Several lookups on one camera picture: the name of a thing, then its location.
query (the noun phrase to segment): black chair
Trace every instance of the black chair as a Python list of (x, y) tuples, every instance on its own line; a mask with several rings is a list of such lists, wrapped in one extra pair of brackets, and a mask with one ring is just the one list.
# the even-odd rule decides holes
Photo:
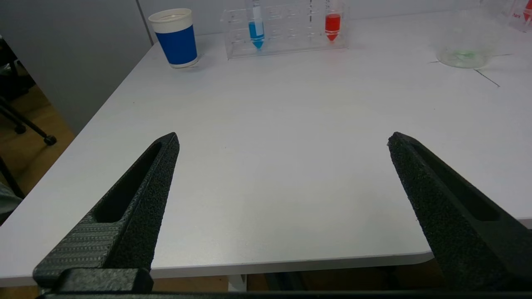
[[(37, 132), (37, 134), (41, 135), (44, 138), (44, 143), (47, 145), (54, 145), (57, 142), (57, 139), (53, 135), (46, 134), (38, 126), (15, 110), (15, 108), (9, 103), (9, 100), (13, 100), (28, 93), (29, 88), (35, 85), (35, 82), (30, 76), (19, 76), (16, 70), (16, 61), (16, 55), (9, 48), (4, 39), (0, 38), (0, 67), (9, 64), (11, 68), (11, 74), (9, 76), (0, 76), (0, 114), (15, 124), (15, 132), (17, 134), (23, 134), (26, 132), (26, 127), (24, 126), (26, 125)], [(14, 194), (20, 198), (24, 198), (24, 193), (16, 183), (13, 175), (1, 157), (0, 172), (6, 179)]]

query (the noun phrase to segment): plastic container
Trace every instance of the plastic container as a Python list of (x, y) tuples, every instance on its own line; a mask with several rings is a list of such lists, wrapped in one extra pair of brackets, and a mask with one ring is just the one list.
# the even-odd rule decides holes
[[(264, 36), (257, 33), (256, 20)], [(348, 21), (346, 0), (245, 0), (226, 9), (221, 20), (229, 59), (347, 48)]]
[(485, 66), (510, 21), (514, 4), (515, 0), (477, 0), (473, 7), (455, 11), (440, 41), (438, 60), (457, 68)]

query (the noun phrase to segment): test tube rack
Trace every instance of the test tube rack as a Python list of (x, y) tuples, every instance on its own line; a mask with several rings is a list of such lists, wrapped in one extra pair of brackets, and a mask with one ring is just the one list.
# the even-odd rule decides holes
[(517, 30), (532, 31), (532, 0), (516, 0), (510, 26)]
[[(228, 59), (348, 47), (350, 17), (346, 0), (260, 0), (264, 24), (261, 48), (251, 40), (251, 20), (244, 4), (242, 1), (242, 7), (223, 12)], [(326, 18), (333, 14), (341, 23), (338, 36), (331, 41), (330, 34), (326, 34)]]

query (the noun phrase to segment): cup rim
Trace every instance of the cup rim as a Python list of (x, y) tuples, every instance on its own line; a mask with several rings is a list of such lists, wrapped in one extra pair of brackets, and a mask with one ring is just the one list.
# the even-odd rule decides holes
[[(161, 20), (161, 18), (164, 18), (165, 16), (170, 16), (173, 14), (176, 15), (174, 18)], [(171, 9), (171, 10), (156, 12), (150, 15), (148, 20), (151, 23), (169, 23), (169, 22), (174, 22), (177, 20), (182, 20), (184, 18), (189, 17), (190, 15), (192, 15), (192, 10), (190, 9)]]

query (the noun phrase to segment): wooden floor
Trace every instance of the wooden floor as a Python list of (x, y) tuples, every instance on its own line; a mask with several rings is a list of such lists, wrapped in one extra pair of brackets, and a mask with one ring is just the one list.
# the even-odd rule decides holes
[[(27, 194), (72, 142), (74, 135), (38, 87), (33, 87), (28, 94), (16, 99), (12, 105), (42, 130), (57, 138), (57, 144), (46, 146), (43, 139), (29, 128), (26, 133), (17, 135), (13, 130), (14, 125), (0, 115), (0, 156), (15, 176), (22, 191)], [(396, 286), (392, 286), (394, 282), (390, 277), (396, 280)], [(434, 260), (418, 265), (396, 267), (392, 276), (382, 268), (359, 268), (302, 272), (301, 278), (309, 290), (420, 289), (444, 286), (439, 267)], [(157, 279), (154, 290), (226, 292), (227, 284), (225, 276)], [(268, 290), (265, 276), (249, 275), (248, 290)], [(38, 289), (35, 286), (0, 288), (0, 299), (32, 299), (37, 293)]]

